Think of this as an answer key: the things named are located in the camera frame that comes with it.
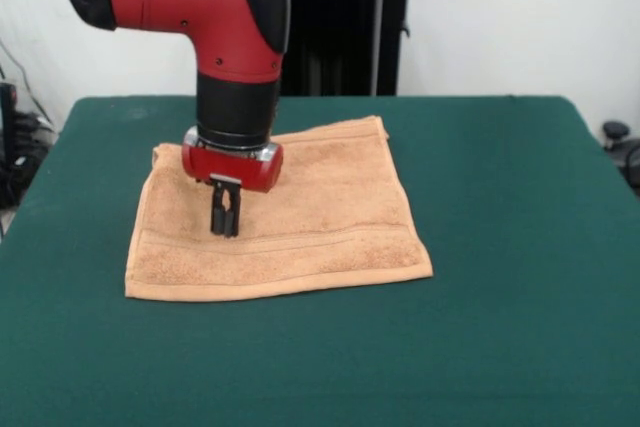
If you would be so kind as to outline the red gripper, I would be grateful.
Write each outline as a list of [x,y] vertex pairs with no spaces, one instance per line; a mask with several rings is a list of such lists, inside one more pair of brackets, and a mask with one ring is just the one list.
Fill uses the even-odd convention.
[[[191,127],[182,144],[182,165],[185,173],[198,181],[213,184],[211,232],[227,238],[239,234],[241,188],[267,193],[277,183],[283,164],[284,149],[270,142],[263,148],[248,151],[221,150],[206,144]],[[226,210],[226,187],[222,182],[240,187],[228,187],[229,206]]]

